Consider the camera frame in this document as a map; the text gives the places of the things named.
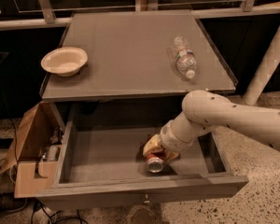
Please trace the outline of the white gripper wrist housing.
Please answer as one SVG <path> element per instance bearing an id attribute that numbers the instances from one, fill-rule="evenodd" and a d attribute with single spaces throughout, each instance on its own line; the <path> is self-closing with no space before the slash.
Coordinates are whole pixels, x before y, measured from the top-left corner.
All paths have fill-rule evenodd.
<path id="1" fill-rule="evenodd" d="M 193 144 L 192 140 L 190 140 L 188 142 L 183 142 L 183 141 L 179 140 L 175 136 L 175 134 L 171 128 L 171 122 L 168 122 L 166 125 L 164 125 L 161 128 L 160 140 L 161 140 L 161 145 L 164 149 L 166 149 L 170 152 L 176 152 L 176 153 L 183 152 L 184 150 L 191 147 Z"/>

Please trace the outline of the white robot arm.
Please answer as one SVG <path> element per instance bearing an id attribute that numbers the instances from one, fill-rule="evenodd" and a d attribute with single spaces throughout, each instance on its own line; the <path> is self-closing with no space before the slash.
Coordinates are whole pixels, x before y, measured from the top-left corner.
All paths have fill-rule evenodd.
<path id="1" fill-rule="evenodd" d="M 184 97 L 181 113 L 147 141 L 143 156 L 159 154 L 164 161 L 173 160 L 215 126 L 227 127 L 280 152 L 280 110 L 239 105 L 224 96 L 196 90 Z"/>

